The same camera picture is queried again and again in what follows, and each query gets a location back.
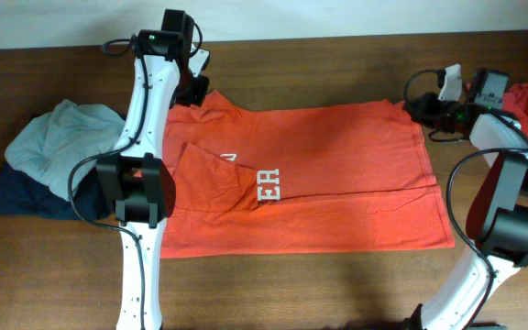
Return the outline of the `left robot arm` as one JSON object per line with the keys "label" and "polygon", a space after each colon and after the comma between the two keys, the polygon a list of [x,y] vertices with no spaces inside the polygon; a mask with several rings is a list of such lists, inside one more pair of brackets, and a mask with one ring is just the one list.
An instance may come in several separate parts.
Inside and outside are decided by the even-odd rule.
{"label": "left robot arm", "polygon": [[123,247],[119,329],[160,329],[160,245],[174,210],[175,182],[163,162],[167,116],[175,105],[199,106],[210,54],[193,45],[202,34],[182,10],[167,9],[158,30],[132,38],[135,84],[113,150],[96,162],[104,197]]}

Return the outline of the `orange soccer t-shirt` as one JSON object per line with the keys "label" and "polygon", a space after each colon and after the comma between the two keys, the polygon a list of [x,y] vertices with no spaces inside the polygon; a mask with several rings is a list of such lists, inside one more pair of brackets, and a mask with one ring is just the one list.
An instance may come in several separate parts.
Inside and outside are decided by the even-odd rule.
{"label": "orange soccer t-shirt", "polygon": [[378,101],[252,112],[210,93],[168,114],[165,259],[451,248],[422,129]]}

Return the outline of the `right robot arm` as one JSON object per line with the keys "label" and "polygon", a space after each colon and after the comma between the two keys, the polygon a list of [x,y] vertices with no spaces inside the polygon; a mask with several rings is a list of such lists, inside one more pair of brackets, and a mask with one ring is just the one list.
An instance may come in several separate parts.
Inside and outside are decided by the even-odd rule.
{"label": "right robot arm", "polygon": [[[439,93],[406,97],[403,108],[432,134],[449,133],[452,141],[476,148],[451,170],[445,187],[449,220],[466,248],[441,289],[402,326],[473,329],[490,296],[528,266],[528,137],[517,116],[504,108],[507,73],[479,69],[469,87],[457,64],[432,73]],[[459,170],[478,157],[490,169],[461,226],[453,212],[453,185]]]}

